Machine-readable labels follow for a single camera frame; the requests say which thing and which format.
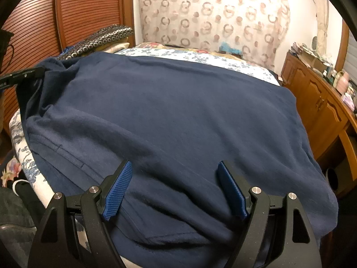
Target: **blue blanket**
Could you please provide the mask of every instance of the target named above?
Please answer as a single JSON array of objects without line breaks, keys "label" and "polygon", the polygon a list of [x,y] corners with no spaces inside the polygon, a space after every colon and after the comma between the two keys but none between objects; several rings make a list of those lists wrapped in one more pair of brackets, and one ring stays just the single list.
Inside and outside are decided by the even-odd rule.
[{"label": "blue blanket", "polygon": [[337,200],[313,159],[295,97],[210,65],[94,53],[47,59],[17,87],[36,164],[65,195],[99,185],[123,159],[133,178],[108,228],[145,268],[223,267],[241,231],[216,177],[231,160],[268,194],[294,192],[319,240]]}]

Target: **power cord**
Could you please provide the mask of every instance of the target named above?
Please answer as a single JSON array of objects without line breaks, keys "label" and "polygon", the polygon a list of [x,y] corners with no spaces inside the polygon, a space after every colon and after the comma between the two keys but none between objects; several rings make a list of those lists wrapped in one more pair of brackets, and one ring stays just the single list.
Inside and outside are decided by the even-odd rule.
[{"label": "power cord", "polygon": [[3,70],[0,70],[0,74],[2,74],[8,68],[8,66],[10,65],[10,63],[12,61],[12,58],[14,57],[14,53],[15,53],[14,46],[12,44],[9,44],[8,46],[10,46],[12,48],[11,58],[10,58],[10,61],[8,62],[8,65]]}]

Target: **blue gripper pad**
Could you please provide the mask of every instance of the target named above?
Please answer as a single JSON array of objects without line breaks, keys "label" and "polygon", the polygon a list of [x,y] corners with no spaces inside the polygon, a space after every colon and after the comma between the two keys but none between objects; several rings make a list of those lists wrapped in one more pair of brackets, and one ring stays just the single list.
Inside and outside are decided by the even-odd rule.
[{"label": "blue gripper pad", "polygon": [[245,220],[248,216],[248,212],[246,210],[244,196],[223,162],[220,162],[218,165],[217,175],[232,213],[240,217],[242,221]]},{"label": "blue gripper pad", "polygon": [[105,199],[105,208],[102,214],[105,220],[109,220],[117,213],[132,176],[133,167],[128,161]]}]

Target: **black pillow with circles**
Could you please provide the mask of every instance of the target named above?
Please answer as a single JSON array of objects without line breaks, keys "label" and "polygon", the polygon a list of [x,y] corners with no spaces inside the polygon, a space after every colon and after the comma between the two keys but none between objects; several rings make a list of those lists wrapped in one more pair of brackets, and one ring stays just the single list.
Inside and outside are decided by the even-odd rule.
[{"label": "black pillow with circles", "polygon": [[126,42],[127,37],[133,34],[134,32],[131,27],[113,24],[111,26],[101,28],[101,30],[87,37],[85,40],[78,42],[73,46],[73,48],[60,55],[57,59],[65,60],[86,56],[95,51],[106,49],[111,44]]}]

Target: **beige curtain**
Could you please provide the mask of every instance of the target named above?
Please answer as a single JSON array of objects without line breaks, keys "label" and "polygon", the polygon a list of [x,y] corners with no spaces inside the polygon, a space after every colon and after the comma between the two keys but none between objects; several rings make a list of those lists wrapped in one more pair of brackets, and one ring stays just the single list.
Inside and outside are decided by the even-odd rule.
[{"label": "beige curtain", "polygon": [[269,69],[290,23],[288,0],[140,0],[140,8],[144,42],[210,51],[226,42]]},{"label": "beige curtain", "polygon": [[317,17],[317,53],[326,54],[328,28],[328,0],[315,0]]}]

